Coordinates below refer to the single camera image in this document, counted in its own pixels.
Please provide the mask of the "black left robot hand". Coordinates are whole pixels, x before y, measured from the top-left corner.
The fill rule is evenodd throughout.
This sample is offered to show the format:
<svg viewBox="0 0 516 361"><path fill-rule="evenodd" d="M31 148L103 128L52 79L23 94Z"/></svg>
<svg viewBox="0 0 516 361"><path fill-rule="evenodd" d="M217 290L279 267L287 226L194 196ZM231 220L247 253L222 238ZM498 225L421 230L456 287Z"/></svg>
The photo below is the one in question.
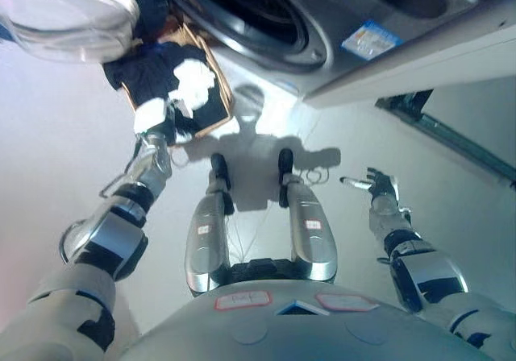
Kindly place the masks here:
<svg viewBox="0 0 516 361"><path fill-rule="evenodd" d="M199 127L174 104L163 98L153 98L135 109L133 130L136 135L162 135L171 147L188 143Z"/></svg>

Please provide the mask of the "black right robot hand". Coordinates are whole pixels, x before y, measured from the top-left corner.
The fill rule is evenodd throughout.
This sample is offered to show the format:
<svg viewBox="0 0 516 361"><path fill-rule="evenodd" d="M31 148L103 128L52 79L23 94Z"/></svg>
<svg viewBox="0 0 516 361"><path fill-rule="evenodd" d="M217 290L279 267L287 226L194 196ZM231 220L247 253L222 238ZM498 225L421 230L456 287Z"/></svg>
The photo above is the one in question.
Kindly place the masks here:
<svg viewBox="0 0 516 361"><path fill-rule="evenodd" d="M341 176L339 182L355 189L367 191L373 198L381 195L391 195L397 201L399 200L397 179L376 168L367 168L366 178L363 180Z"/></svg>

